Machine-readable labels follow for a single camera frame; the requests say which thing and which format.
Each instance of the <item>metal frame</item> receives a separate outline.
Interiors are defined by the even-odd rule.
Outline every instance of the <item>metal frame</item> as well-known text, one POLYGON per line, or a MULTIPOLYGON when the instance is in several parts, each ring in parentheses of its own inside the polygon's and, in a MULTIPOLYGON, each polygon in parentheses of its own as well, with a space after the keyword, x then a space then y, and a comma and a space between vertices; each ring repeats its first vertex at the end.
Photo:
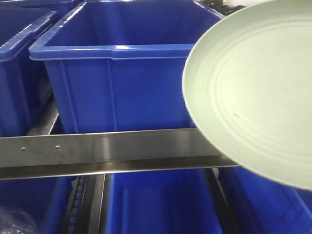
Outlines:
MULTIPOLYGON (((105 230, 110 186, 108 173, 180 168, 205 169, 205 177, 224 233, 240 230, 212 167, 236 166, 196 128, 95 134, 51 135, 58 122, 51 95, 27 136, 0 138, 0 179, 92 175, 87 179, 78 233, 105 230)), ((75 199, 76 189, 71 194, 75 199)), ((67 233, 68 207, 62 233, 67 233)))
POLYGON ((0 179, 237 165, 196 128, 49 135, 58 115, 51 97, 27 136, 0 138, 0 179))

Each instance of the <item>metal bar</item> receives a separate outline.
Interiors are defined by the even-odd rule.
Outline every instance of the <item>metal bar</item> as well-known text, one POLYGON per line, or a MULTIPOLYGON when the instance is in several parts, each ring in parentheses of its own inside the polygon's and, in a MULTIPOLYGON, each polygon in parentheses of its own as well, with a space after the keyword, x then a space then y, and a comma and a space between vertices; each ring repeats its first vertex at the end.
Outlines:
POLYGON ((242 233, 239 225, 228 205, 221 186, 213 172, 212 168, 205 169, 204 175, 210 190, 210 194, 214 203, 215 211, 218 216, 220 226, 225 234, 242 233))
POLYGON ((58 117, 58 108, 51 93, 27 136, 50 135, 58 117))
POLYGON ((106 233, 106 220, 107 220, 107 212, 108 212, 108 201, 111 189, 111 177, 112 175, 106 175, 104 180, 104 192, 103 192, 103 200, 101 207, 101 214, 99 220, 98 233, 106 233))
POLYGON ((93 175, 133 171, 230 166, 236 166, 236 163, 225 156, 156 158, 46 166, 7 167, 0 168, 0 179, 93 175))
POLYGON ((195 128, 0 138, 0 167, 221 156, 195 128))
POLYGON ((235 166, 196 128, 0 138, 0 178, 235 166))
POLYGON ((89 219, 88 234, 98 234, 102 214, 102 203, 106 175, 97 175, 89 219))

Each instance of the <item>plate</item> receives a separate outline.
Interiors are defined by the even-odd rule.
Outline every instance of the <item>plate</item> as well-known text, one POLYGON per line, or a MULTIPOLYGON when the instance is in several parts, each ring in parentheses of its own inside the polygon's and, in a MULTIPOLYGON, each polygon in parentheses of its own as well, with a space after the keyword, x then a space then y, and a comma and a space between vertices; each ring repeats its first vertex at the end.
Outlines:
POLYGON ((219 151, 312 189, 312 1, 270 1, 218 22, 186 61, 183 95, 219 151))

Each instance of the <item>bin rim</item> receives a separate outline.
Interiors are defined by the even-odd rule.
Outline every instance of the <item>bin rim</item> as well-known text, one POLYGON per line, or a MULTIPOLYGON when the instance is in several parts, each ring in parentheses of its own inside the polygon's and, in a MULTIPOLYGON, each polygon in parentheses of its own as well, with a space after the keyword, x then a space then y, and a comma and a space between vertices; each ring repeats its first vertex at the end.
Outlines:
POLYGON ((47 4, 70 3, 76 0, 0 0, 0 6, 38 6, 47 4))
POLYGON ((7 8, 0 7, 1 11, 6 11, 7 9, 23 11, 23 12, 45 12, 44 15, 39 17, 37 20, 21 28, 20 31, 11 37, 6 43, 0 45, 0 62, 6 62, 13 60, 19 51, 26 46, 30 40, 37 39, 46 28, 56 20, 57 12, 50 11, 46 9, 34 9, 34 8, 7 8))
MULTIPOLYGON (((151 0, 131 0, 132 2, 143 2, 151 0)), ((91 2, 129 2, 128 0, 87 0, 80 3, 51 29, 43 34, 30 48, 32 60, 67 60, 67 59, 175 59, 187 58, 194 43, 184 44, 125 44, 125 45, 88 45, 88 46, 47 46, 46 44, 58 33, 75 14, 81 11, 85 5, 91 2)), ((217 11, 207 8, 208 12, 222 19, 224 16, 217 11)))

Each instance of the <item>stainless steel rail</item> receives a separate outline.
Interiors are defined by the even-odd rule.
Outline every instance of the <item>stainless steel rail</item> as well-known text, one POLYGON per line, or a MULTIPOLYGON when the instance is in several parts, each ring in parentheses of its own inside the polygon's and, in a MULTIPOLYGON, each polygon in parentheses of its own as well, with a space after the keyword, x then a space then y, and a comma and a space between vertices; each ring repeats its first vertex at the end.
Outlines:
POLYGON ((0 179, 236 165, 196 128, 48 135, 57 117, 49 100, 28 136, 0 138, 0 179))

